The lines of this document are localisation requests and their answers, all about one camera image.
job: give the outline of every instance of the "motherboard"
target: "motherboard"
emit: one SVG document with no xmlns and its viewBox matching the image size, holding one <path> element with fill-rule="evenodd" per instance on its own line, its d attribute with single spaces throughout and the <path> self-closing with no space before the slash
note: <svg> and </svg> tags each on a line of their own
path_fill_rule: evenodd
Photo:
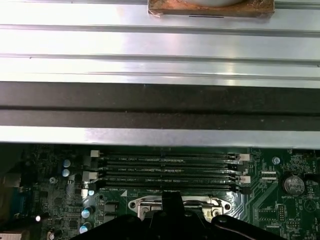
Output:
<svg viewBox="0 0 320 240">
<path fill-rule="evenodd" d="M 28 145 L 0 185 L 7 211 L 0 224 L 34 218 L 39 224 L 28 229 L 26 240 L 69 240 L 121 215 L 152 218 L 162 208 L 162 192 L 178 191 L 184 207 L 204 222 L 227 214 L 288 240 L 317 240 L 318 155 L 292 149 Z"/>
</svg>

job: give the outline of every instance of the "silver metal plate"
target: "silver metal plate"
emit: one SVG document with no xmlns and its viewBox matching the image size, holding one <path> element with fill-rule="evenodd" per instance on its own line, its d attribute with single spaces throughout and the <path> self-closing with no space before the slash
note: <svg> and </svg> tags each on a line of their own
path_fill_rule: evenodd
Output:
<svg viewBox="0 0 320 240">
<path fill-rule="evenodd" d="M 277 1 L 271 19 L 32 1 L 0 3 L 0 81 L 320 88 L 318 0 Z"/>
<path fill-rule="evenodd" d="M 316 131 L 0 126 L 0 132 L 8 143 L 320 149 Z"/>
<path fill-rule="evenodd" d="M 232 210 L 230 202 L 216 197 L 208 196 L 181 196 L 184 208 L 201 209 L 203 217 L 211 223 L 212 218 L 218 215 L 227 214 Z M 128 207 L 137 213 L 137 216 L 143 220 L 146 213 L 162 209 L 160 195 L 147 195 L 134 199 L 128 203 Z"/>
</svg>

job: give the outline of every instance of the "metal bracket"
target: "metal bracket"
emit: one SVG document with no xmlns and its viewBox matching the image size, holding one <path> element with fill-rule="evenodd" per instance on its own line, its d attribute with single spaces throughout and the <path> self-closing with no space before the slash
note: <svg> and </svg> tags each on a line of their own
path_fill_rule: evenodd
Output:
<svg viewBox="0 0 320 240">
<path fill-rule="evenodd" d="M 205 220 L 209 223 L 213 217 L 226 214 L 232 210 L 230 202 L 217 197 L 182 196 L 182 201 L 186 209 L 201 209 Z M 128 207 L 137 213 L 138 218 L 143 220 L 146 213 L 162 210 L 162 197 L 160 195 L 140 197 L 131 200 Z"/>
</svg>

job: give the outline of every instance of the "green circuit board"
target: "green circuit board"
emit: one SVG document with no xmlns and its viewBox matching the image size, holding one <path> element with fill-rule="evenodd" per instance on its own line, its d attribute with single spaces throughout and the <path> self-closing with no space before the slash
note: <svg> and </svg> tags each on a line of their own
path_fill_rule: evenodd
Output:
<svg viewBox="0 0 320 240">
<path fill-rule="evenodd" d="M 67 240 L 84 225 L 137 215 L 132 201 L 163 190 L 225 201 L 226 214 L 288 240 L 319 239 L 314 150 L 32 145 L 23 158 L 30 172 L 21 175 L 11 215 L 50 214 L 31 239 L 47 240 L 50 231 L 64 229 L 59 239 Z M 90 216 L 83 218 L 88 206 Z"/>
</svg>

